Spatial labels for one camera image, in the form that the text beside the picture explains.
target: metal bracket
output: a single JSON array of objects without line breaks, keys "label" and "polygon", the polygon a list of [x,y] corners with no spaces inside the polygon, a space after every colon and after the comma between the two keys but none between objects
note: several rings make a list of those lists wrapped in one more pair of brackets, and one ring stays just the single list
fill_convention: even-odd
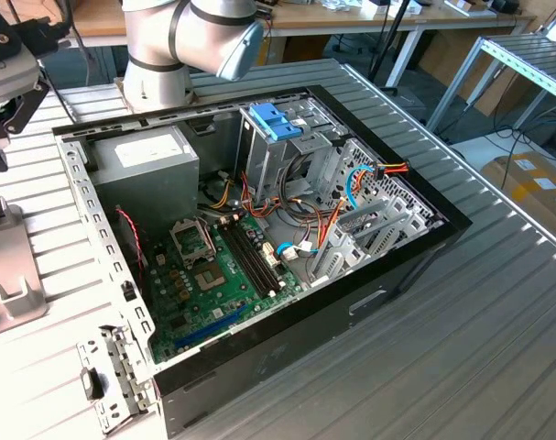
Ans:
[{"label": "metal bracket", "polygon": [[0,197],[0,332],[47,310],[21,210]]},{"label": "metal bracket", "polygon": [[104,434],[110,434],[157,403],[153,380],[128,326],[101,327],[77,344],[81,380]]}]

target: aluminum profile table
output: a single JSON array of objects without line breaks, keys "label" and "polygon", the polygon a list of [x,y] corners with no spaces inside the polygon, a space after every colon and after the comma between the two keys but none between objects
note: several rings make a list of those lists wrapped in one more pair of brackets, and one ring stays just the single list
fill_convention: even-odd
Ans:
[{"label": "aluminum profile table", "polygon": [[474,67],[480,53],[494,58],[481,81],[477,84],[467,102],[472,103],[483,92],[496,74],[500,64],[513,69],[537,84],[542,91],[520,117],[514,128],[519,128],[531,115],[536,106],[546,96],[556,96],[556,44],[539,34],[480,37],[469,52],[463,65],[454,76],[451,85],[439,102],[426,127],[434,131],[442,121],[449,105],[461,89],[468,73]]},{"label": "aluminum profile table", "polygon": [[[204,100],[319,83],[474,224],[405,295],[182,440],[556,438],[556,238],[334,60],[193,80]],[[126,112],[113,86],[64,95],[82,120]],[[102,438],[75,344],[117,313],[49,132],[67,122],[49,96],[0,174],[0,194],[26,213],[49,301],[46,316],[0,334],[3,440]],[[160,426],[147,415],[113,438],[164,438]]]}]

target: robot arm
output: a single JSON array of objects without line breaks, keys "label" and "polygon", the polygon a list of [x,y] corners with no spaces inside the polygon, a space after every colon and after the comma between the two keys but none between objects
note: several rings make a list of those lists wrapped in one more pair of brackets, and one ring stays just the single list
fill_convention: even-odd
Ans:
[{"label": "robot arm", "polygon": [[50,25],[41,18],[9,25],[0,14],[0,172],[6,171],[2,149],[9,134],[20,133],[48,93],[37,59],[58,50],[71,27],[67,20]]},{"label": "robot arm", "polygon": [[189,104],[186,65],[239,80],[263,39],[253,0],[125,0],[123,10],[125,99],[139,112]]},{"label": "robot arm", "polygon": [[[46,18],[9,25],[0,15],[0,172],[9,134],[20,133],[48,92],[37,59],[58,50],[72,20]],[[125,99],[137,112],[189,104],[187,64],[230,81],[256,59],[263,27],[253,0],[124,0],[129,47]]]}]

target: motherboard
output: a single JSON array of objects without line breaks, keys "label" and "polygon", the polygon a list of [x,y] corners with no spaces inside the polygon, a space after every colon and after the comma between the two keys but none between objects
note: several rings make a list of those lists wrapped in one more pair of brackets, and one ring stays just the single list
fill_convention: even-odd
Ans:
[{"label": "motherboard", "polygon": [[184,220],[170,233],[145,250],[156,363],[302,291],[251,216],[213,225]]}]

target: table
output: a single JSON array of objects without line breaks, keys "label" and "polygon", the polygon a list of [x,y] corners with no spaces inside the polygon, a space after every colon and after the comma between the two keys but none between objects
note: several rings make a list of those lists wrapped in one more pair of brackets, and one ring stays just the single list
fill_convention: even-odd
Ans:
[{"label": "table", "polygon": [[[405,16],[402,20],[398,30],[408,31],[409,34],[387,79],[387,87],[398,85],[425,30],[513,27],[512,34],[517,35],[535,18],[526,13],[516,17],[503,14],[497,17],[467,17],[446,6],[442,0],[434,2],[434,5],[425,7],[419,16]],[[126,44],[125,20],[118,0],[84,0],[75,11],[74,20],[89,46]],[[373,19],[362,14],[358,7],[348,12],[333,12],[319,4],[280,4],[274,8],[269,63],[281,62],[286,37],[379,32],[383,21],[381,16]],[[391,27],[391,21],[393,18],[388,20],[386,30]]]},{"label": "table", "polygon": [[556,43],[539,34],[480,37],[428,121],[427,128],[430,131],[434,131],[439,125],[481,52],[489,54],[494,60],[469,97],[469,103],[483,92],[502,64],[525,76],[542,89],[514,128],[520,128],[547,94],[556,96]]},{"label": "table", "polygon": [[[405,295],[187,431],[181,440],[556,438],[556,238],[348,66],[193,76],[205,100],[321,84],[474,222]],[[64,91],[81,120],[124,115],[112,85]],[[7,151],[0,195],[22,207],[49,301],[0,334],[0,438],[102,438],[75,344],[117,323],[72,199],[50,95]],[[146,416],[112,438],[158,439]]]}]

